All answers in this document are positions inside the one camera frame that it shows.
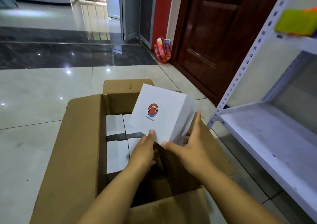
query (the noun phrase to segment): forearm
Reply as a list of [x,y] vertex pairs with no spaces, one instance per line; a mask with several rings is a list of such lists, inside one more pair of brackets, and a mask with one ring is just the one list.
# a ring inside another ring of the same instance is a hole
[[268,210],[213,164],[198,177],[228,224],[280,224]]
[[123,223],[143,176],[128,165],[101,192],[78,224]]

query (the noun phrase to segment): yellow-green package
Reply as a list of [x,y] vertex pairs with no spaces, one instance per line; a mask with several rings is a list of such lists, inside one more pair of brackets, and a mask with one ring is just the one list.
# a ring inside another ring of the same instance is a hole
[[285,10],[275,26],[276,31],[311,36],[317,29],[317,12]]

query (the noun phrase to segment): open cardboard box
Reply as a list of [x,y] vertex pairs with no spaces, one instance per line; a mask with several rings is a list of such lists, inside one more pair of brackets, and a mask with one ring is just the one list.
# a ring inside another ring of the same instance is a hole
[[[132,113],[146,80],[106,80],[103,94],[70,100],[30,224],[75,223],[108,184],[106,115]],[[234,169],[208,128],[201,138],[214,164]],[[209,223],[203,189],[172,153],[155,144],[161,162],[140,184],[127,223]]]

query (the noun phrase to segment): black marble tile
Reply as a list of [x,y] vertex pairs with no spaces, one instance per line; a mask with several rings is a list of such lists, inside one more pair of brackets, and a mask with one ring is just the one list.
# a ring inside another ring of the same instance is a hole
[[156,65],[143,46],[113,46],[114,66]]
[[0,43],[0,70],[156,65],[142,46]]
[[51,30],[19,27],[0,27],[0,41],[140,44],[137,39],[133,39],[129,42],[123,41],[120,33],[100,33],[75,30]]

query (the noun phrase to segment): shelf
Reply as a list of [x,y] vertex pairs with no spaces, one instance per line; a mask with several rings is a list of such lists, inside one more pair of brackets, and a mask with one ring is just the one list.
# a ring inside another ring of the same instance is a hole
[[286,34],[279,34],[274,32],[277,38],[281,38],[282,42],[285,42],[287,45],[294,46],[299,50],[303,50],[312,54],[317,55],[317,39],[307,37],[307,36],[290,36]]
[[219,121],[317,221],[317,135],[265,102],[224,109]]

